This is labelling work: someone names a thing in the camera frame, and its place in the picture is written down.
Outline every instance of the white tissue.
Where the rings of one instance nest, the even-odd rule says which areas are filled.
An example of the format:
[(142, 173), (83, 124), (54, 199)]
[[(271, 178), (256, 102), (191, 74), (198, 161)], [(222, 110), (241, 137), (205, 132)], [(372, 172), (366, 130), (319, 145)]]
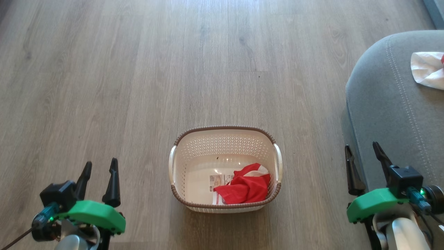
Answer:
[(442, 52), (417, 52), (412, 54), (410, 67), (415, 81), (419, 84), (444, 90), (444, 69)]

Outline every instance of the gray couch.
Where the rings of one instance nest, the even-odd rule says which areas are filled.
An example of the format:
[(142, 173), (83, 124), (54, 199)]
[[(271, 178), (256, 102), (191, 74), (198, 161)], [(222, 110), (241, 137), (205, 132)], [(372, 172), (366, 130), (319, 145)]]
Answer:
[[(373, 141), (393, 164), (418, 170), (425, 185), (444, 187), (444, 91), (414, 81), (410, 57), (421, 51), (444, 52), (444, 31), (383, 38), (362, 55), (347, 83), (355, 150), (369, 190), (386, 184)], [(444, 235), (439, 234), (435, 246), (444, 249)]]

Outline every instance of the white plastic basket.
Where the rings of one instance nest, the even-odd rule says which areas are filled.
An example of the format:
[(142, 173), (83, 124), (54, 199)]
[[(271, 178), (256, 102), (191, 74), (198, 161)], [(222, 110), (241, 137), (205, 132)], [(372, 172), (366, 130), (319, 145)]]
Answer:
[[(264, 201), (213, 205), (209, 177), (233, 174), (260, 163), (271, 175)], [(240, 213), (262, 208), (281, 189), (282, 155), (266, 131), (253, 127), (217, 126), (191, 129), (178, 137), (168, 162), (173, 195), (189, 209), (204, 213)]]

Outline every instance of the black wire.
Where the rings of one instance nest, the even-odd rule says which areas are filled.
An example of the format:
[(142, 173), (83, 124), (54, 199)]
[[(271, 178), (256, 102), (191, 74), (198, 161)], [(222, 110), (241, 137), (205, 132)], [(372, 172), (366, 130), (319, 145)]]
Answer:
[(442, 222), (442, 220), (440, 220), (438, 217), (436, 217), (436, 215), (430, 213), (429, 214), (437, 223), (444, 225), (444, 222)]
[(419, 209), (417, 209), (412, 203), (410, 203), (410, 206), (412, 206), (412, 208), (413, 208), (413, 210), (416, 212), (416, 214), (417, 214), (419, 217), (421, 217), (422, 221), (424, 222), (425, 226), (427, 227), (428, 234), (426, 234), (426, 235), (427, 235), (427, 237), (428, 237), (428, 241), (430, 242), (430, 249), (433, 249), (433, 241), (434, 241), (435, 239), (434, 239), (434, 236), (433, 236), (433, 231), (432, 231), (432, 229), (431, 229), (430, 226), (428, 225), (428, 223), (427, 223), (427, 221), (425, 220), (424, 216), (422, 215), (421, 211), (419, 211)]
[(425, 226), (427, 227), (428, 233), (429, 233), (429, 238), (428, 240), (430, 241), (430, 249), (433, 249), (433, 241), (434, 241), (434, 237), (433, 237), (433, 231), (430, 228), (430, 226), (428, 225), (427, 221), (425, 220), (424, 216), (422, 215), (422, 213), (418, 213), (418, 211), (416, 211), (416, 214), (421, 217), (422, 221), (424, 222)]
[(23, 239), (23, 237), (25, 237), (26, 235), (28, 235), (28, 233), (32, 232), (34, 230), (33, 227), (31, 227), (28, 231), (24, 232), (22, 235), (20, 235), (19, 237), (17, 237), (17, 239), (13, 240), (11, 243), (9, 243), (7, 246), (5, 246), (4, 248), (2, 248), (1, 250), (7, 250), (8, 248), (10, 248), (12, 245), (16, 244), (19, 240)]

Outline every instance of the stitching seam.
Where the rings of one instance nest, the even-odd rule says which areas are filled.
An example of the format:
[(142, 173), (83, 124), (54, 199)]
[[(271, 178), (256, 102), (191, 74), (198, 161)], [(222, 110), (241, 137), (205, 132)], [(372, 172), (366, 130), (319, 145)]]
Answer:
[(424, 141), (423, 141), (422, 136), (420, 134), (419, 127), (418, 127), (418, 124), (416, 122), (415, 115), (413, 114), (413, 109), (412, 109), (412, 107), (410, 105), (410, 102), (408, 100), (407, 92), (405, 91), (405, 87), (404, 87), (404, 83), (402, 82), (401, 76), (400, 76), (399, 71), (398, 71), (398, 67), (396, 66), (396, 62), (395, 62), (394, 57), (393, 57), (392, 37), (389, 37), (387, 39), (387, 41), (385, 42), (385, 52), (387, 54), (387, 58), (388, 58), (388, 61), (390, 63), (390, 67), (392, 68), (392, 72), (393, 72), (393, 75), (395, 77), (396, 84), (397, 84), (398, 89), (399, 89), (399, 93), (401, 94), (402, 102), (404, 104), (405, 111), (406, 111), (407, 116), (408, 116), (408, 120), (410, 122), (410, 125), (412, 126), (413, 134), (415, 136), (416, 143), (418, 145), (418, 149), (420, 150), (421, 158), (423, 160), (424, 167), (425, 167), (425, 169), (427, 171), (427, 175), (429, 176), (430, 180), (434, 179), (435, 181), (437, 181), (436, 176), (432, 172), (432, 169), (429, 169), (430, 158), (429, 158), (429, 156), (427, 154), (427, 150), (425, 149)]

